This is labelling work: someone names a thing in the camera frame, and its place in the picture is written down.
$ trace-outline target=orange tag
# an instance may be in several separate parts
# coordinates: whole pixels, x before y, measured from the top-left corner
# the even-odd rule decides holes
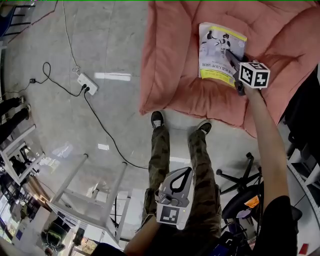
[[[245,202],[244,204],[252,209],[259,204],[259,198],[256,195],[255,197],[251,198],[249,201]]]

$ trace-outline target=book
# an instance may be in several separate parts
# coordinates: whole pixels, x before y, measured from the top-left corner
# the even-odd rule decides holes
[[[245,54],[247,37],[230,28],[204,22],[199,25],[199,77],[219,79],[235,87],[236,70],[226,58],[230,50],[239,60]]]

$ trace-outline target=leg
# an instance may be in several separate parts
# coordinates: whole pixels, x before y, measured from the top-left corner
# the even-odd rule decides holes
[[[188,146],[195,184],[193,203],[185,229],[188,233],[219,238],[222,215],[220,194],[207,153],[205,133],[201,129],[194,131],[188,139]]]
[[[16,108],[19,105],[20,105],[19,98],[10,98],[10,99],[4,100],[3,102],[0,103],[0,116],[3,116],[10,109]]]
[[[170,141],[169,132],[163,125],[154,127],[151,139],[151,159],[149,162],[149,188],[145,191],[142,212],[142,225],[148,220],[147,217],[154,215],[157,210],[155,192],[169,173]]]
[[[20,124],[28,116],[28,110],[26,108],[23,108],[11,119],[2,124],[0,126],[0,144],[4,142],[6,138],[12,133],[12,131],[18,126],[18,124]]]

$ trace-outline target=hand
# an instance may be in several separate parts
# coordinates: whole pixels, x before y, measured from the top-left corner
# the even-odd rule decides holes
[[[249,100],[253,95],[260,95],[258,89],[253,89],[247,85],[244,85],[244,92],[245,92],[245,95],[247,95]]]

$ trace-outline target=black sneaker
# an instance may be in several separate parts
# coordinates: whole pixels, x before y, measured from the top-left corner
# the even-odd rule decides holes
[[[163,126],[165,124],[164,116],[160,111],[154,111],[151,115],[151,124],[153,129]]]
[[[204,120],[201,123],[199,123],[197,130],[201,130],[204,132],[205,135],[207,135],[211,130],[211,121],[210,120]]]

